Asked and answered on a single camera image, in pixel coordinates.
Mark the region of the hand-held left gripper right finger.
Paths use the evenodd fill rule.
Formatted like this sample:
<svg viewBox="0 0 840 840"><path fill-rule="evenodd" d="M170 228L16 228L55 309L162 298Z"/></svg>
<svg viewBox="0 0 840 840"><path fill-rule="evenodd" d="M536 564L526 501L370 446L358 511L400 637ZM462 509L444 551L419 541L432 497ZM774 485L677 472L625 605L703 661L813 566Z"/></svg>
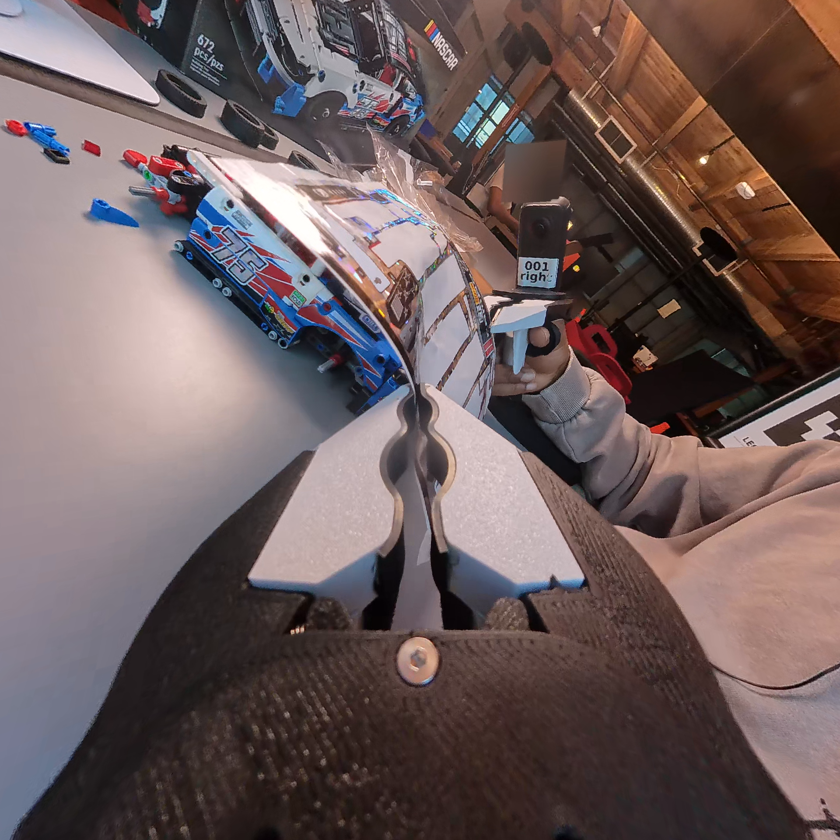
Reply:
<svg viewBox="0 0 840 840"><path fill-rule="evenodd" d="M578 591L585 573L522 452L420 385L420 478L444 627L477 627L501 598Z"/></svg>

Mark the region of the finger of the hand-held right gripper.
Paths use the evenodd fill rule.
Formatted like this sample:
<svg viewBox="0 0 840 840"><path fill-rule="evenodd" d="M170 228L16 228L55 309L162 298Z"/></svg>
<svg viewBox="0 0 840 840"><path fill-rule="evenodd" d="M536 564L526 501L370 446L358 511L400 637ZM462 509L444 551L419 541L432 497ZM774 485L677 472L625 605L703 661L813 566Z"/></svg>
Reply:
<svg viewBox="0 0 840 840"><path fill-rule="evenodd" d="M545 323L547 302L507 297L489 297L490 331L518 332L540 328Z"/></svg>

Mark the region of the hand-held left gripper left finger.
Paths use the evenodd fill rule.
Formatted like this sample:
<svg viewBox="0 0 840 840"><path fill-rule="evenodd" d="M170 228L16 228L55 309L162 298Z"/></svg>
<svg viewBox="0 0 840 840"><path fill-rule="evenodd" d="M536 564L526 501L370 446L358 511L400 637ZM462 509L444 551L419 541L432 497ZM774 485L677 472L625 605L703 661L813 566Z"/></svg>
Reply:
<svg viewBox="0 0 840 840"><path fill-rule="evenodd" d="M404 385L320 444L248 582L332 598L364 629L391 629L421 538L416 419Z"/></svg>

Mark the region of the lego sticker sheet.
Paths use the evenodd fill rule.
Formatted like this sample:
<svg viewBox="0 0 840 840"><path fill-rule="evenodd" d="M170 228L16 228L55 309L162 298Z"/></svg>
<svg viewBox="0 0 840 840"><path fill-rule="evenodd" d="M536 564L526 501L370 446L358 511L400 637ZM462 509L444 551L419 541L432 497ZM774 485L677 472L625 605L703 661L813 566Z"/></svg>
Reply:
<svg viewBox="0 0 840 840"><path fill-rule="evenodd" d="M432 537L420 478L420 385L481 420L497 357L488 306L458 248L386 185L286 164L266 175L247 161L215 156L224 174L362 300L397 351L416 404L416 477Z"/></svg>

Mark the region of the person's right forearm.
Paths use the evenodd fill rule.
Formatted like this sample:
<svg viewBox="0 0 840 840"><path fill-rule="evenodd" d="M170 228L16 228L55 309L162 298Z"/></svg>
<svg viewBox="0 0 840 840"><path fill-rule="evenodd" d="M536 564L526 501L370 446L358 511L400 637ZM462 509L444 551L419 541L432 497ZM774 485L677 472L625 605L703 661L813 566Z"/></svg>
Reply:
<svg viewBox="0 0 840 840"><path fill-rule="evenodd" d="M581 467L587 500L635 547L679 538L726 516L720 450L667 437L627 415L620 395L577 360L525 395L541 429Z"/></svg>

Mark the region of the red grey lego subassembly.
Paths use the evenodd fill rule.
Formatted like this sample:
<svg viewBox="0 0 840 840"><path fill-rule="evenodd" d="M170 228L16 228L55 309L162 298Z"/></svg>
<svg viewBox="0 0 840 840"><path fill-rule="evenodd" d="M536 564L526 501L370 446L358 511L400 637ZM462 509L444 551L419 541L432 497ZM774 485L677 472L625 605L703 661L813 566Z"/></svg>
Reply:
<svg viewBox="0 0 840 840"><path fill-rule="evenodd" d="M129 186L129 193L149 198L166 216L193 220L199 203L207 193L204 179L191 169L182 168L179 161L157 155L146 158L148 164L137 167L126 162L143 177L143 184Z"/></svg>

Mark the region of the blue curved lego piece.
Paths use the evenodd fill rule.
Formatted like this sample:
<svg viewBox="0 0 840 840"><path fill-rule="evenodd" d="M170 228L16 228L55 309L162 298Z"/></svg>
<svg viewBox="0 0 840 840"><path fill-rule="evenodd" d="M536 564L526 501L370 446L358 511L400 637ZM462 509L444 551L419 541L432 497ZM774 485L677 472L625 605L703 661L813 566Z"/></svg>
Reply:
<svg viewBox="0 0 840 840"><path fill-rule="evenodd" d="M89 214L91 217L109 224L116 224L129 228L139 228L140 222L130 214L124 212L116 206L102 200L101 198L93 198L91 201Z"/></svg>

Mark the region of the blue lego pin pieces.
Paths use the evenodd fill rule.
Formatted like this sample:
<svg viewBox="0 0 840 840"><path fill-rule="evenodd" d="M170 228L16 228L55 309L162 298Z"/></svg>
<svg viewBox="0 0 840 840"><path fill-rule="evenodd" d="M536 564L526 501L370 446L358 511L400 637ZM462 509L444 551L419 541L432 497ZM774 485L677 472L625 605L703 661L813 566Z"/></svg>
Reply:
<svg viewBox="0 0 840 840"><path fill-rule="evenodd" d="M56 129L37 122L24 122L24 129L29 137L43 149L56 152L62 156L70 155L70 148L56 138Z"/></svg>

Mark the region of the person's right hand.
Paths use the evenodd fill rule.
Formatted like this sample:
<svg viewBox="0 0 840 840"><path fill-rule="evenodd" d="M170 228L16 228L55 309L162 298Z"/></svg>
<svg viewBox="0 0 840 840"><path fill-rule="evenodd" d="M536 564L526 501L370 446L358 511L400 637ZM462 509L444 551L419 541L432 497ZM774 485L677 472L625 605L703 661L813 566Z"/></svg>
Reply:
<svg viewBox="0 0 840 840"><path fill-rule="evenodd" d="M539 393L556 382L568 368L571 361L571 347L562 320L552 322L550 328L531 329L529 341L543 348L557 339L551 353L527 356L519 372L515 372L503 360L495 366L492 395L497 397L520 396Z"/></svg>

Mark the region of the red plastic chair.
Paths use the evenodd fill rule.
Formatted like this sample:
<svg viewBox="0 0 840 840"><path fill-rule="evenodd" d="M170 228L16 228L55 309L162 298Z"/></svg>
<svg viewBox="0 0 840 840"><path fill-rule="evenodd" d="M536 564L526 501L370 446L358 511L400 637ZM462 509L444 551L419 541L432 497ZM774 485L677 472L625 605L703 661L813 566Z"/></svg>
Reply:
<svg viewBox="0 0 840 840"><path fill-rule="evenodd" d="M633 384L616 358L617 345L607 329L597 323L584 327L575 318L565 324L565 330L571 348L582 354L628 405Z"/></svg>

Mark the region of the clear plastic bag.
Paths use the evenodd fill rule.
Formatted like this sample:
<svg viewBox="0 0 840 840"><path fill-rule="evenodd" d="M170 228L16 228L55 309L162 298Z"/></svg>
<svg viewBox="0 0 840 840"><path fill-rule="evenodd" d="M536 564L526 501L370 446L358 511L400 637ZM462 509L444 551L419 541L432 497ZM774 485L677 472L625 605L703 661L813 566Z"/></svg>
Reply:
<svg viewBox="0 0 840 840"><path fill-rule="evenodd" d="M444 177L429 163L412 157L389 140L368 130L371 136L378 178L387 188L409 205L421 211L440 226L447 237L463 253L478 253L484 246L468 234L442 211L442 207L456 210L449 200Z"/></svg>

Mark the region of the person's beige sweatshirt torso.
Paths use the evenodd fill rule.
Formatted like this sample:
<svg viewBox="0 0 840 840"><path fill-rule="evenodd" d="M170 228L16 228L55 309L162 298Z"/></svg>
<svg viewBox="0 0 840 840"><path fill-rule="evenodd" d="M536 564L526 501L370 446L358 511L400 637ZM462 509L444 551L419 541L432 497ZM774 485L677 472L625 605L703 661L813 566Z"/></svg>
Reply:
<svg viewBox="0 0 840 840"><path fill-rule="evenodd" d="M686 617L809 838L838 838L838 467L834 442L673 442L610 515Z"/></svg>

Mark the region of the black framed marker sign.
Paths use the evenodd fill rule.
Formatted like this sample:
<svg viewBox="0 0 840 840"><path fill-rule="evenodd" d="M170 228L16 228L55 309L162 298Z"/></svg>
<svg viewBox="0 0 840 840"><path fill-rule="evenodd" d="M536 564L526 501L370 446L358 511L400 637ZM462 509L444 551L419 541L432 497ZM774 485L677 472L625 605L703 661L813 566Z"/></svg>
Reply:
<svg viewBox="0 0 840 840"><path fill-rule="evenodd" d="M814 382L725 424L704 440L711 448L783 447L839 441L839 374Z"/></svg>

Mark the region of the silver closed laptop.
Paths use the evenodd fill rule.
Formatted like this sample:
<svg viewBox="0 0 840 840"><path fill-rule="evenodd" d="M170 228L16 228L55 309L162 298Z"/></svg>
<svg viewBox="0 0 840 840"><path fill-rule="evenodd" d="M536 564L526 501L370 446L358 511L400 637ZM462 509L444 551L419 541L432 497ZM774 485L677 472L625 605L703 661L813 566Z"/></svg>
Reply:
<svg viewBox="0 0 840 840"><path fill-rule="evenodd" d="M2 1L1 53L156 107L158 91L68 3Z"/></svg>

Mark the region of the silver ventilation duct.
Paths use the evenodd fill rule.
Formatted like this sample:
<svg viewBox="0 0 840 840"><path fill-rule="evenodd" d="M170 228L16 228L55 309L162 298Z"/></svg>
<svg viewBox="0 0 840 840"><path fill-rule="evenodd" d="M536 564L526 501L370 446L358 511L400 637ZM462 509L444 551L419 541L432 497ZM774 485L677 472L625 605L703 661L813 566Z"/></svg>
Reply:
<svg viewBox="0 0 840 840"><path fill-rule="evenodd" d="M620 139L631 143L632 136L620 122L601 108L590 98L578 91L571 91L563 103L564 112L579 125L583 131L594 137L600 137L602 130L617 133ZM623 173L624 179L636 191L640 198L660 218L667 229L689 249L700 246L700 226L675 197L670 195L665 185L657 178L647 157L634 146L623 156L614 156L613 148L605 144L604 149L612 157ZM710 279L714 279L720 289L725 291L763 335L772 342L785 358L793 359L801 348L790 336L783 324L772 314L770 309L758 299L737 277L734 266L736 258L731 258L722 273L715 275L711 269L700 269Z"/></svg>

